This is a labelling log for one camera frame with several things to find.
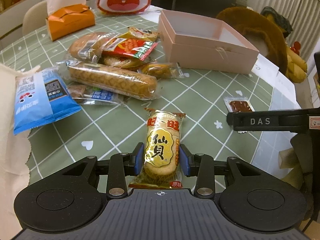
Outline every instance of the gray ribbed panel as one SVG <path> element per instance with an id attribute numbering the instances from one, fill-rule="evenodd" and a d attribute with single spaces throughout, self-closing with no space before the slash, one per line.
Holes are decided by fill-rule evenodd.
<path id="1" fill-rule="evenodd" d="M 111 200 L 91 224 L 63 234 L 25 230 L 18 240 L 307 240 L 298 230 L 278 234 L 246 231 L 222 216 L 215 203 L 188 190 L 135 189 Z"/>

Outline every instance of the pink box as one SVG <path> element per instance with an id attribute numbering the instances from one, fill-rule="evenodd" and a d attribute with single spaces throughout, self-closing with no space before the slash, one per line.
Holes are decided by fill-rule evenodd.
<path id="1" fill-rule="evenodd" d="M 249 74 L 259 51 L 224 21 L 163 10 L 158 30 L 169 62 L 181 67 Z"/>

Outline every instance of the blue snack bag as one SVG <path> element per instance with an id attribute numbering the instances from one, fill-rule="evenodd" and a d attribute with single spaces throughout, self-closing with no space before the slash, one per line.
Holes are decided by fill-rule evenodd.
<path id="1" fill-rule="evenodd" d="M 13 134 L 55 122 L 80 110 L 54 68 L 18 77 Z"/>

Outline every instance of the yellow label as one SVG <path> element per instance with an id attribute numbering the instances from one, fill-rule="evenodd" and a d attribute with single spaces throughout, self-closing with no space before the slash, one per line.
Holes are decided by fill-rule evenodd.
<path id="1" fill-rule="evenodd" d="M 173 157 L 173 143 L 172 134 L 168 131 L 162 128 L 151 130 L 145 150 L 145 161 L 155 167 L 169 164 Z"/>

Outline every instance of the screw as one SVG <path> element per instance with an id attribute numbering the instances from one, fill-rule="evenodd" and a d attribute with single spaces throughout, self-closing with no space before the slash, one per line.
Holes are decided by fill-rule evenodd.
<path id="1" fill-rule="evenodd" d="M 212 189 L 208 188 L 208 187 L 201 187 L 197 190 L 199 195 L 202 196 L 209 196 L 213 193 Z"/>
<path id="2" fill-rule="evenodd" d="M 113 196 L 121 196 L 124 193 L 124 190 L 119 187 L 114 187 L 111 190 L 109 190 L 109 194 Z"/>

